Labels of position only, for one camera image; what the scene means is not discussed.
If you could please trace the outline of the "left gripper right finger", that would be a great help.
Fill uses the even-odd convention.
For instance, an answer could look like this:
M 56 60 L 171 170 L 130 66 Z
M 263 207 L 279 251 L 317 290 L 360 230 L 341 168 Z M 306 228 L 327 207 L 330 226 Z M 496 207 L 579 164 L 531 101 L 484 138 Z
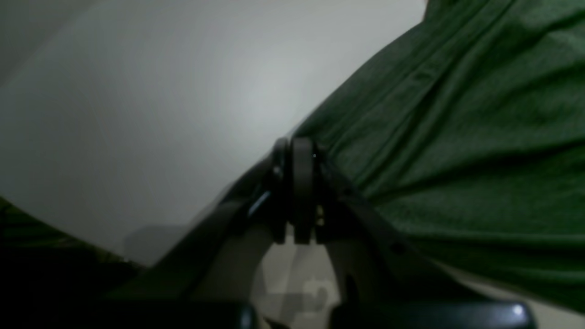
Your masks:
M 485 298 L 427 260 L 309 138 L 290 143 L 295 235 L 315 229 L 343 302 L 478 302 Z

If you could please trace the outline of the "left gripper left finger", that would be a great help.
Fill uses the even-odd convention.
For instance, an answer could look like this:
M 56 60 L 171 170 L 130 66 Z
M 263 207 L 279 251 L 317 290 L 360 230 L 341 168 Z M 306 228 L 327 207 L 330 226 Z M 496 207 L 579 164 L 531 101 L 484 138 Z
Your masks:
M 247 300 L 259 263 L 286 238 L 281 206 L 289 175 L 290 143 L 281 138 L 158 262 L 108 300 Z

